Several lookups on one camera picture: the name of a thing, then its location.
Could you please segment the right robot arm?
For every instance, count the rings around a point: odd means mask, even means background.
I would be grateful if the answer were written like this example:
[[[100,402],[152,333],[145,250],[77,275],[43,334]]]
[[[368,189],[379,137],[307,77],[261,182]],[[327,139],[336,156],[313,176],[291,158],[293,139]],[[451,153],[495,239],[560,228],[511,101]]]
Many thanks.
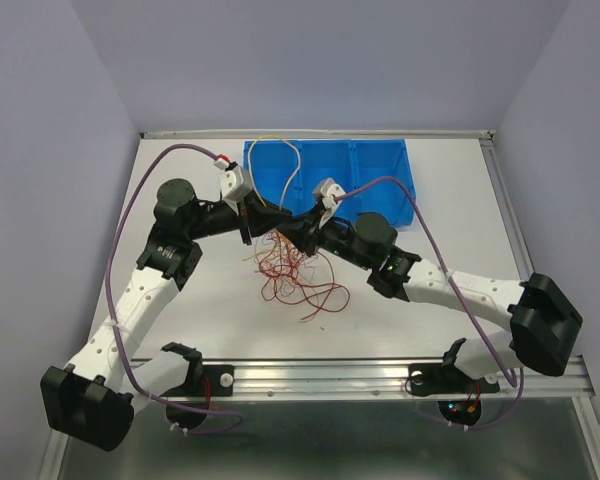
[[[438,363],[411,367],[406,389],[415,396],[464,393],[489,375],[524,367],[548,377],[565,373],[583,319],[546,275],[520,281],[446,273],[399,248],[396,229],[379,213],[354,223],[307,213],[278,230],[302,253],[325,250],[369,271],[368,284],[385,298],[446,307],[497,326],[491,335],[454,341]]]

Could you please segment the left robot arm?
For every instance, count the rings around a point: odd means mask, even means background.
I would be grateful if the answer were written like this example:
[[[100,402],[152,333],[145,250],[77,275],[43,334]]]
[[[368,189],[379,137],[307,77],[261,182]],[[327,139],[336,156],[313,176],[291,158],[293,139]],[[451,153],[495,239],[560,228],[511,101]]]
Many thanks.
[[[201,353],[170,342],[144,365],[130,359],[165,307],[183,290],[202,257],[199,239],[238,230],[245,242],[290,219],[292,213],[248,193],[236,207],[197,198],[185,179],[157,191],[155,222],[124,292],[105,292],[109,315],[64,367],[51,366],[40,386],[49,426],[100,450],[117,448],[134,416],[165,393],[199,395],[187,420],[174,428],[190,433],[210,413],[219,373],[203,366]]]

